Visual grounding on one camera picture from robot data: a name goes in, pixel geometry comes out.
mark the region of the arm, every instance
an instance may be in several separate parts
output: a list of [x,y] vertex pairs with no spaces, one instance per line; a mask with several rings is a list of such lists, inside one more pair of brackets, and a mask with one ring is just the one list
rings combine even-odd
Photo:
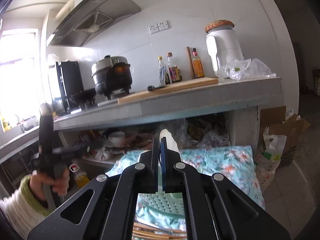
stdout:
[[17,189],[9,198],[0,200],[0,208],[11,223],[12,227],[23,239],[32,228],[50,214],[45,207],[45,195],[42,184],[53,185],[58,195],[66,195],[69,182],[69,172],[66,169],[63,178],[53,180],[46,174],[34,173],[25,176]]

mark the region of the window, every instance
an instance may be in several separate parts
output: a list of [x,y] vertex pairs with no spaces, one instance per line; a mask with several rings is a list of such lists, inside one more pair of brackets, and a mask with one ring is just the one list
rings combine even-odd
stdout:
[[4,31],[0,40],[0,114],[10,125],[39,115],[35,56],[37,30]]

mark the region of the black pot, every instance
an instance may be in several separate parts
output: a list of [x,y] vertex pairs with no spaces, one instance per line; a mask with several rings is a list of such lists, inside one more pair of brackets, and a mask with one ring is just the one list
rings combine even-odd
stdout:
[[94,80],[96,92],[105,95],[108,99],[113,91],[123,89],[129,93],[131,89],[130,65],[123,62],[98,70],[91,77]]

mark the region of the cutting board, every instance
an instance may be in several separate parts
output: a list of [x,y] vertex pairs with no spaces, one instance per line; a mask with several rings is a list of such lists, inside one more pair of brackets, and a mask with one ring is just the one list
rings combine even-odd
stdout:
[[208,77],[197,78],[197,79],[192,79],[188,81],[181,81],[171,85],[166,85],[163,88],[158,88],[153,91],[144,90],[138,93],[128,95],[123,98],[119,98],[118,103],[119,104],[131,103],[134,101],[141,100],[143,98],[154,97],[157,95],[163,95],[165,93],[177,92],[184,89],[196,88],[196,87],[207,86],[207,85],[212,85],[217,83],[218,83],[217,78],[208,78]]

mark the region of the floral cushion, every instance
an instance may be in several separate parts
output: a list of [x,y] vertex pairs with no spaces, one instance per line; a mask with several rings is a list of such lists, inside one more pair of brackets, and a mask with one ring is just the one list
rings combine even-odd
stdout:
[[[124,155],[106,174],[114,176],[138,162],[142,150],[130,151]],[[255,167],[250,146],[217,147],[212,149],[180,150],[183,162],[195,167],[198,172],[212,175],[224,174],[239,189],[246,193],[255,203],[265,209],[264,199],[256,178]],[[136,213],[139,218],[164,228],[185,229],[184,219],[164,215],[148,207],[141,196],[138,197]]]

